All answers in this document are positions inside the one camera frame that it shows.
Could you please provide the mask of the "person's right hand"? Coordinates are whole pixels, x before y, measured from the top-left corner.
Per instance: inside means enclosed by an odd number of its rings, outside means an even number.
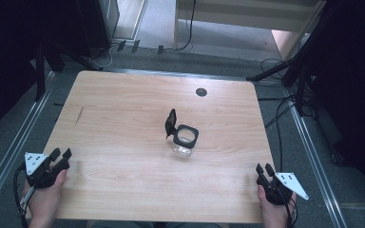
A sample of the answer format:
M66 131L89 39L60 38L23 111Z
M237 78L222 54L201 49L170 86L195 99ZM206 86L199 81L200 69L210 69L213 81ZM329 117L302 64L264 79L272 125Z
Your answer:
M287 228L288 225L288 213L291 213L292 216L295 211L294 203L297 200L297 195L293 194L292 200L293 202L288 206L284 205L275 205L270 203L266 199L266 193L264 188L259 185L258 186L258 199L259 199L259 208L261 210L262 223L264 228Z

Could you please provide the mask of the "person's left hand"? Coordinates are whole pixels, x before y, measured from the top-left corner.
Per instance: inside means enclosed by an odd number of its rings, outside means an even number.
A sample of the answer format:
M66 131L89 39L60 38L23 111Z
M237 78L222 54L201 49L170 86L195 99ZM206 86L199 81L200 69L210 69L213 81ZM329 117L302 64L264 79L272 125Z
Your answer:
M29 200L31 214L29 228L51 228L56 220L62 188L67 180L67 170L62 170L55 183L45 189L37 189Z

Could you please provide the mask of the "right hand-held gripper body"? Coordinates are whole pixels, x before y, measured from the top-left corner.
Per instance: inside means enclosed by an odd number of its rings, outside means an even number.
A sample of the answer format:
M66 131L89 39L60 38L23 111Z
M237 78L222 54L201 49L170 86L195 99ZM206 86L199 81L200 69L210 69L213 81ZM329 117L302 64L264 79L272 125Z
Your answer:
M293 194L308 200L309 196L298 181L294 173L277 172L268 180L263 173L259 173L257 184L264 188L266 199L275 205L285 205Z

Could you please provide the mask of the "clear jar with black lid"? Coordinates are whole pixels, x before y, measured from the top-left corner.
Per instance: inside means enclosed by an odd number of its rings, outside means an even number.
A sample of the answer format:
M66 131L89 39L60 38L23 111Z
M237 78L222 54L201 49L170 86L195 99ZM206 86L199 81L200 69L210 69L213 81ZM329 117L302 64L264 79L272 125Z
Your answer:
M164 124L166 137L173 137L173 150L176 153L190 157L199 137L199 130L186 124L176 125L176 123L176 110L172 108Z

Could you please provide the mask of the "dark cabinet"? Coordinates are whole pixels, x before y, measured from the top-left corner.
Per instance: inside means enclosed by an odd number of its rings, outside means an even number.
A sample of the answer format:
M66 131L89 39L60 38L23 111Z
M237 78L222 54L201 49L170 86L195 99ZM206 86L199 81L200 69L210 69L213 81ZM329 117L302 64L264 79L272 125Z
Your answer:
M86 56L109 49L118 25L117 0L77 0L82 19Z

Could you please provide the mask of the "metal floor rail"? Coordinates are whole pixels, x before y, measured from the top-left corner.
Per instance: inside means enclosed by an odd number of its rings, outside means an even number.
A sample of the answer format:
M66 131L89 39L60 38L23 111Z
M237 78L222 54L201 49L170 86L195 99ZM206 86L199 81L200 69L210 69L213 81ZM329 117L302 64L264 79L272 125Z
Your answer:
M42 97L34 101L33 86L0 122L0 190L47 102L55 78L51 71Z
M336 194L321 164L304 118L299 116L295 108L295 102L292 99L290 99L288 103L331 222L333 223L334 228L348 228L346 219L343 216Z

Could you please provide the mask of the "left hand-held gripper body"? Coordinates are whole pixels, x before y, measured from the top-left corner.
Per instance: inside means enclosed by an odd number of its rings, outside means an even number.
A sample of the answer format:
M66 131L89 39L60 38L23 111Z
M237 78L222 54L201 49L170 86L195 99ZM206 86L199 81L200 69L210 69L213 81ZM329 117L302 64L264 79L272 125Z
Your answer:
M29 186L36 189L51 187L62 170L69 169L68 160L62 158L54 166L53 161L47 154L30 153L25 154L26 177Z

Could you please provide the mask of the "black metal stand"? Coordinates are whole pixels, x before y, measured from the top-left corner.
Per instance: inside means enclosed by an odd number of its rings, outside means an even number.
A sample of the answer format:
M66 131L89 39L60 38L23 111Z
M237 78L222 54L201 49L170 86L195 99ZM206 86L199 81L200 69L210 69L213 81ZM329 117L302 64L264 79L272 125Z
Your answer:
M83 59L76 52L67 48L60 43L48 39L42 38L36 47L36 59L35 59L35 70L36 70L36 85L37 91L35 101L39 102L45 93L48 91L46 84L46 68L45 63L48 63L50 68L54 71L62 72L65 68L65 64L61 58L61 53L68 56L73 61L79 63L83 67L92 71L102 71L101 66L94 66L87 60Z
M336 0L327 1L327 6L324 7L314 31L293 58L288 61L283 61L259 75L246 78L249 82L258 82L286 69L286 73L281 79L281 83L284 87L290 87L295 81L298 81L297 93L295 94L295 108L300 116L303 116L303 96L307 78L311 75L312 62L321 51L321 45L324 40L323 36L337 11L337 4L335 1Z

